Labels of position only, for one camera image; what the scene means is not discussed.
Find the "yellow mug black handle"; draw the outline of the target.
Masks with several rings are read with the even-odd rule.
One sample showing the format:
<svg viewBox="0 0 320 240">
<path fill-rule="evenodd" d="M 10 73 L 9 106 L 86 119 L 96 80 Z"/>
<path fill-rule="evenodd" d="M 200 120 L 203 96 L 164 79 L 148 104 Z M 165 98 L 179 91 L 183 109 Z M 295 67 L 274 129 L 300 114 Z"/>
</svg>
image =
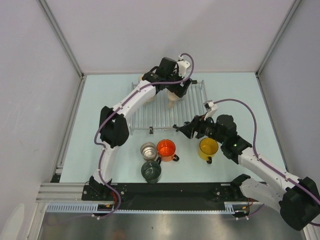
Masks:
<svg viewBox="0 0 320 240">
<path fill-rule="evenodd" d="M 215 154 L 219 150 L 218 142 L 209 137 L 203 138 L 198 145 L 198 156 L 207 162 L 212 164 Z"/>
</svg>

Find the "orange mug black handle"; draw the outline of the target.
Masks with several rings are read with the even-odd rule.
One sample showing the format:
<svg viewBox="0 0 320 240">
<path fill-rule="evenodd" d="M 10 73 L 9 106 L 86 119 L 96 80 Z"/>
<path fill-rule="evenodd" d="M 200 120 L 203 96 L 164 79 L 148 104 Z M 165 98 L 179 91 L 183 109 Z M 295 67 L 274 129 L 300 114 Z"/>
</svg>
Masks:
<svg viewBox="0 0 320 240">
<path fill-rule="evenodd" d="M 161 162 L 178 162 L 180 157 L 176 154 L 176 145 L 169 139 L 160 140 L 156 146 L 158 158 L 155 160 L 158 164 Z"/>
</svg>

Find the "beige mug blue print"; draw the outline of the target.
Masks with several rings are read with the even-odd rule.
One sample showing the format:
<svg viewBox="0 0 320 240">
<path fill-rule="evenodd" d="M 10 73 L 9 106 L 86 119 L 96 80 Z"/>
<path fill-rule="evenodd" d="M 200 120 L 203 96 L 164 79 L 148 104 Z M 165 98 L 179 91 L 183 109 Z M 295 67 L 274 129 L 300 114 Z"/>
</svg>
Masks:
<svg viewBox="0 0 320 240">
<path fill-rule="evenodd" d="M 171 91 L 167 92 L 167 97 L 169 100 L 167 104 L 168 109 L 172 109 L 176 104 L 176 102 L 181 100 L 181 97 L 177 96 L 174 92 L 171 92 Z"/>
</svg>

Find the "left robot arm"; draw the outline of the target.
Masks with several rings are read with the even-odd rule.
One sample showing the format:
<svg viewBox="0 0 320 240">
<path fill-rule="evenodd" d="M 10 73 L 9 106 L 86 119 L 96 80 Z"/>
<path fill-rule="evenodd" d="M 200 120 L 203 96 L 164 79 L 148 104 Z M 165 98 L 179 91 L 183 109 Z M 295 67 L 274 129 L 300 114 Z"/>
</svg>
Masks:
<svg viewBox="0 0 320 240">
<path fill-rule="evenodd" d="M 89 189 L 100 200 L 110 196 L 114 188 L 112 169 L 119 148 L 128 140 L 130 131 L 128 121 L 132 115 L 149 99 L 163 89 L 179 88 L 190 80 L 194 71 L 194 59 L 189 61 L 182 53 L 178 60 L 163 57 L 158 66 L 142 75 L 140 82 L 122 101 L 113 107 L 103 107 L 100 112 L 99 128 L 94 136 L 94 143 L 101 146 L 97 170 L 89 179 Z"/>
</svg>

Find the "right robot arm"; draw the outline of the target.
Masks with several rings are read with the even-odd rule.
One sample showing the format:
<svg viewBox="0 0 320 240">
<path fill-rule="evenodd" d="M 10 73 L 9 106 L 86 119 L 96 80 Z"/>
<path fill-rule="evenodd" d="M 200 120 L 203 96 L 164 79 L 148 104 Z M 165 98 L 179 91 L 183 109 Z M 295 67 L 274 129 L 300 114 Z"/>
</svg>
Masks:
<svg viewBox="0 0 320 240">
<path fill-rule="evenodd" d="M 187 138 L 208 137 L 221 144 L 223 155 L 250 170 L 264 183 L 247 177 L 242 183 L 230 188 L 231 196 L 242 201 L 255 199 L 280 213 L 282 219 L 294 230 L 301 231 L 307 225 L 315 226 L 320 214 L 320 193 L 310 177 L 300 178 L 273 165 L 257 153 L 251 143 L 237 132 L 231 115 L 219 115 L 216 121 L 196 115 L 183 126 L 173 125 Z"/>
</svg>

